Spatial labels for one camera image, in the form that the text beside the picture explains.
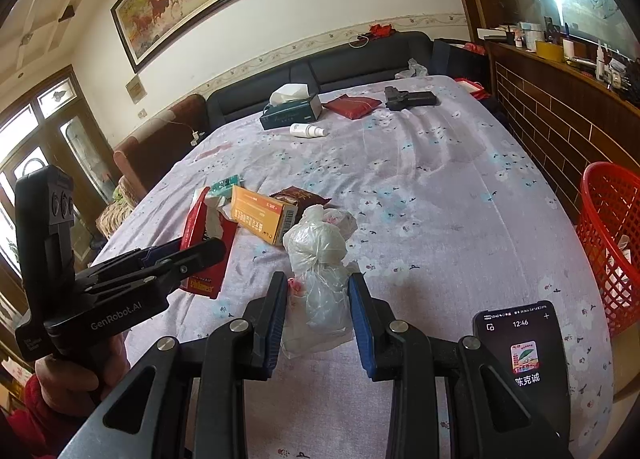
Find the black pistol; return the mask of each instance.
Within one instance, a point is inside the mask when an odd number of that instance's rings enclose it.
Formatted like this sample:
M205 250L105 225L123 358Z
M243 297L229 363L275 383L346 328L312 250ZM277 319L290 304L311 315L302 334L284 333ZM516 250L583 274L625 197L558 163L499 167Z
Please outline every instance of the black pistol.
M398 90L395 87L385 87L386 108L389 110L402 110L412 106L438 105L438 99L433 92L409 92Z

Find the barcode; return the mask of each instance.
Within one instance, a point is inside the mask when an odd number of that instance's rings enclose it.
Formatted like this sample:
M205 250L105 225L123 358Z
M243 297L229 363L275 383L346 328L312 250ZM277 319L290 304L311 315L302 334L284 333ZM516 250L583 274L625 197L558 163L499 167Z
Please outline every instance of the barcode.
M282 223L282 234L284 235L289 231L289 229L293 226L293 217L295 216L296 211L290 208L287 211L287 214L284 217L284 222Z

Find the orange medicine box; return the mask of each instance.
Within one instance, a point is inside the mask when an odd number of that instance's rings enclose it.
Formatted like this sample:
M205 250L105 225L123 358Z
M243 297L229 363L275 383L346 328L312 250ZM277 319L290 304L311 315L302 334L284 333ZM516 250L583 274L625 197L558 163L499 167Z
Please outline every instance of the orange medicine box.
M297 211L293 204L234 186L231 217L274 246L282 245L282 236L293 226Z

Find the red wallet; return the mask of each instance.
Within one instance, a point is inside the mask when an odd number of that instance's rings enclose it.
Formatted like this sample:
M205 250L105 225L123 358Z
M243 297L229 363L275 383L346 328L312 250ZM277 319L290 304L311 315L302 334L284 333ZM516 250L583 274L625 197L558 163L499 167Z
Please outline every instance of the red wallet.
M365 114L369 114L374 108L381 104L382 102L380 100L374 100L373 98L364 98L362 96L354 97L343 94L329 103L323 103L322 106L345 118L359 119Z

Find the ceiling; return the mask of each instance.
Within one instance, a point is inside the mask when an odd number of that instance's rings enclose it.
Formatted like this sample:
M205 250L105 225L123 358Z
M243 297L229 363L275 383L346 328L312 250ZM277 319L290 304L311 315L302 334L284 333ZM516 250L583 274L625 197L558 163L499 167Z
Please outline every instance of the ceiling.
M101 3L18 0L0 27L0 92L14 87L19 77L70 54ZM68 6L75 15L60 22Z

